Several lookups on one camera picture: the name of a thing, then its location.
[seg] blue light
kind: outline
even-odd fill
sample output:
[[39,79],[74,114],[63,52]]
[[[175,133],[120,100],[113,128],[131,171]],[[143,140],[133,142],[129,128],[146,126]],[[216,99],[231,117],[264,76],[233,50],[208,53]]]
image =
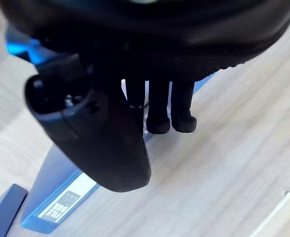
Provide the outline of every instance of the blue light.
[[45,61],[45,58],[41,57],[35,50],[29,48],[27,45],[7,43],[7,51],[14,56],[27,52],[33,65],[37,65]]
[[16,44],[16,43],[8,43],[7,44],[7,51],[8,53],[12,55],[17,55],[23,52],[26,52],[26,46],[22,44]]

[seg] light wood surface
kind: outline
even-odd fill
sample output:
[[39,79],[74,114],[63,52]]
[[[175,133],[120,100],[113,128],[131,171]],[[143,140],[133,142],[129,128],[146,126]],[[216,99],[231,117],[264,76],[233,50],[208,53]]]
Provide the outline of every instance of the light wood surface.
[[[0,194],[11,183],[29,189],[51,145],[23,105],[34,69],[5,53],[1,34]],[[195,133],[148,142],[148,186],[99,188],[51,236],[259,237],[280,213],[279,235],[265,237],[290,237],[290,211],[275,212],[290,198],[290,29],[263,55],[217,73],[194,96],[192,113]],[[42,236],[18,222],[9,237]]]

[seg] black device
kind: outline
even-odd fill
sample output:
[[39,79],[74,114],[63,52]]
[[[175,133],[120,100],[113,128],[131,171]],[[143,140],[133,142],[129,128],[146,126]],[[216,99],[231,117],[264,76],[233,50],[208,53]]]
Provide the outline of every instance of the black device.
[[[8,46],[38,75],[27,105],[57,146],[104,187],[145,186],[147,128],[193,132],[194,82],[269,48],[290,23],[290,0],[0,0]],[[127,100],[121,91],[126,80]]]

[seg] blue stand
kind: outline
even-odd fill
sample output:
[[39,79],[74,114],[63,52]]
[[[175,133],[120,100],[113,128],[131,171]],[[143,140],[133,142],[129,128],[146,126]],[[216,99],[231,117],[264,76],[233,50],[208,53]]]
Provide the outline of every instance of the blue stand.
[[5,237],[28,191],[13,184],[0,196],[0,237]]

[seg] black rubber foot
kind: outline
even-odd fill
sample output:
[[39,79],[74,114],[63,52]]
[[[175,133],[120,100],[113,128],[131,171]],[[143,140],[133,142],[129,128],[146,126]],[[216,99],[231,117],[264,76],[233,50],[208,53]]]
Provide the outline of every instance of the black rubber foot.
[[171,123],[177,132],[190,133],[195,131],[197,120],[192,115],[177,115],[172,117]]
[[154,119],[147,118],[146,120],[147,131],[152,134],[165,134],[170,129],[170,119]]

